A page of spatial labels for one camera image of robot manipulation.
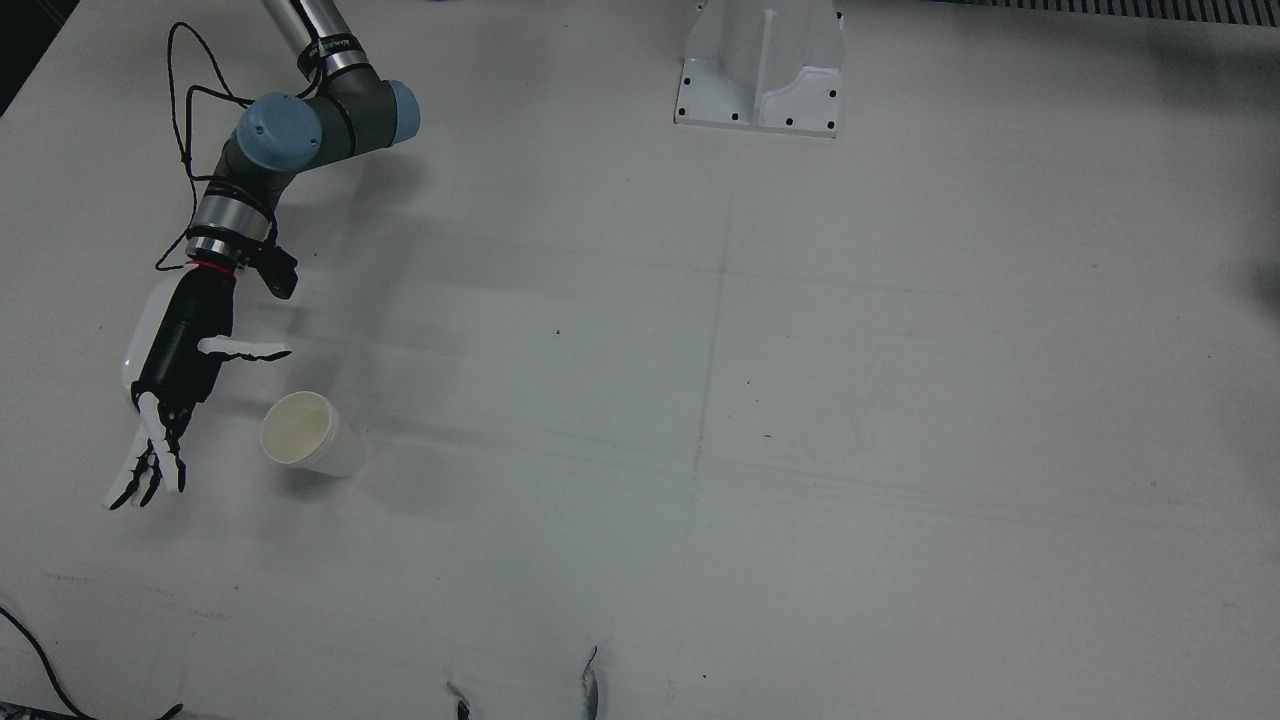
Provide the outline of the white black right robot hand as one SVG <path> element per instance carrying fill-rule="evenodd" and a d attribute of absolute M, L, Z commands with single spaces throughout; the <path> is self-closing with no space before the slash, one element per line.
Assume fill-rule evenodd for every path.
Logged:
<path fill-rule="evenodd" d="M 166 273 L 148 296 L 122 364 L 122 387 L 138 427 L 105 509 L 143 507 L 160 489 L 184 492 L 188 471 L 180 443 L 221 368 L 292 354 L 282 342 L 233 338 L 236 284 L 230 269 L 191 261 Z"/>

